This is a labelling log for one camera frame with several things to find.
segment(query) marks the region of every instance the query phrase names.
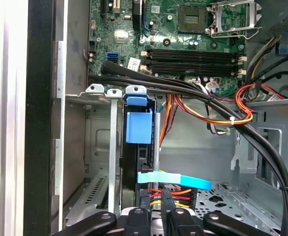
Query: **blue tab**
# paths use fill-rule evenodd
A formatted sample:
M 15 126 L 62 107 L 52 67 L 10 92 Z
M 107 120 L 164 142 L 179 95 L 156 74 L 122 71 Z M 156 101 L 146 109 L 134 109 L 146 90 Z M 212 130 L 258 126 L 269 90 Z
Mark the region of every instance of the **blue tab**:
M 146 95 L 129 95 L 126 98 L 126 104 L 129 106 L 147 106 L 147 96 Z
M 152 112 L 128 112 L 126 119 L 125 141 L 128 144 L 151 144 L 152 126 Z
M 150 183 L 150 182 L 180 184 L 181 174 L 173 174 L 160 171 L 154 171 L 148 173 L 138 172 L 138 183 Z
M 212 188 L 212 183 L 210 181 L 190 176 L 181 176 L 181 185 L 204 190 L 211 190 Z
M 149 173 L 138 172 L 138 183 L 150 182 L 180 184 L 189 188 L 197 188 L 204 190 L 211 190 L 212 188 L 212 183 L 210 181 L 201 178 L 182 176 L 181 174 L 158 171 Z

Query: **cable tie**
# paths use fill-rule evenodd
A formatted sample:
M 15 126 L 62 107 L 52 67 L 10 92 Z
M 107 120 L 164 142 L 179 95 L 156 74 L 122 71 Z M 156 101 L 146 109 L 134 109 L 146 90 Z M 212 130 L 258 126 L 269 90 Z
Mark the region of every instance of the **cable tie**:
M 280 187 L 280 189 L 283 191 L 288 191 L 288 187 Z
M 231 125 L 234 125 L 234 117 L 230 117 L 229 119 L 231 121 Z
M 231 134 L 230 129 L 228 127 L 226 129 L 227 129 L 226 135 L 230 135 Z
M 208 105 L 210 102 L 212 102 L 212 100 L 215 98 L 215 95 L 214 94 L 211 94 L 210 95 L 210 98 L 208 99 L 207 102 L 205 102 L 206 105 Z

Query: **red wire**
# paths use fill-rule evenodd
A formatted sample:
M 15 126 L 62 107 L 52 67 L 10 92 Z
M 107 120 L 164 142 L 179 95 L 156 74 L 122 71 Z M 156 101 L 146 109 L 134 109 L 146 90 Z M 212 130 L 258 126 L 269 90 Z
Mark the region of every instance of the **red wire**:
M 158 197 L 158 196 L 161 196 L 161 193 L 156 193 L 156 194 L 150 195 L 149 198 L 154 198 L 154 197 Z M 174 198 L 179 198 L 182 200 L 191 200 L 191 198 L 189 198 L 189 197 L 182 197 L 182 196 L 174 196 Z

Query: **motherboard chip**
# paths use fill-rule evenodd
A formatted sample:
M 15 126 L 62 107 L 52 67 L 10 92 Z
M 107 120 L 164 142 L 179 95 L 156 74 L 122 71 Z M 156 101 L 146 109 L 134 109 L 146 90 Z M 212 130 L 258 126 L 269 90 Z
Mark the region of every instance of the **motherboard chip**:
M 179 7 L 180 33 L 203 33 L 205 29 L 206 10 L 199 7 L 181 6 Z

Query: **sata port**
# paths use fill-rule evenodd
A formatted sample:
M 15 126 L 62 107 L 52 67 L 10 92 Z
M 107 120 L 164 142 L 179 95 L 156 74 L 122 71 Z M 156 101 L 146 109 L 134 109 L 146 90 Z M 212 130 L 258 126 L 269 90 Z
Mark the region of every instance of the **sata port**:
M 119 60 L 119 54 L 118 53 L 107 53 L 107 59 L 108 60 Z

